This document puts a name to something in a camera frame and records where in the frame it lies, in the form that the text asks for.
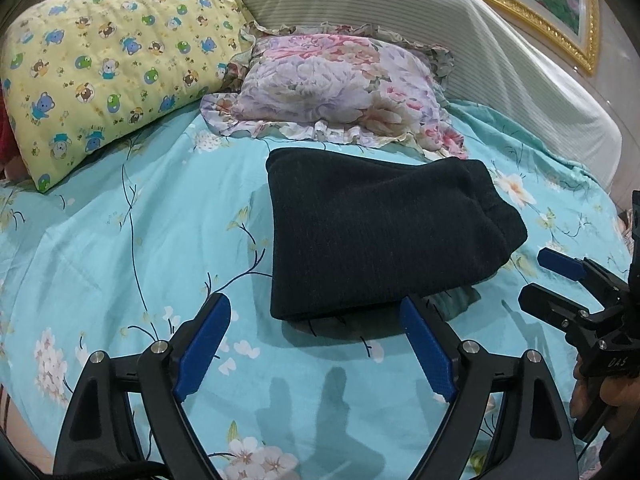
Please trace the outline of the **person's right hand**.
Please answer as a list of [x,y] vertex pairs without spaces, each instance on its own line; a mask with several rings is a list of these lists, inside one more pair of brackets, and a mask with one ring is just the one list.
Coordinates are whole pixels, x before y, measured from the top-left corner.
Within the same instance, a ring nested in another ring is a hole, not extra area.
[[[590,407],[588,386],[580,374],[582,358],[578,356],[574,367],[576,379],[570,398],[570,416],[581,419]],[[602,382],[600,398],[605,404],[616,408],[615,413],[604,424],[612,438],[621,437],[631,426],[639,411],[639,378],[608,377]]]

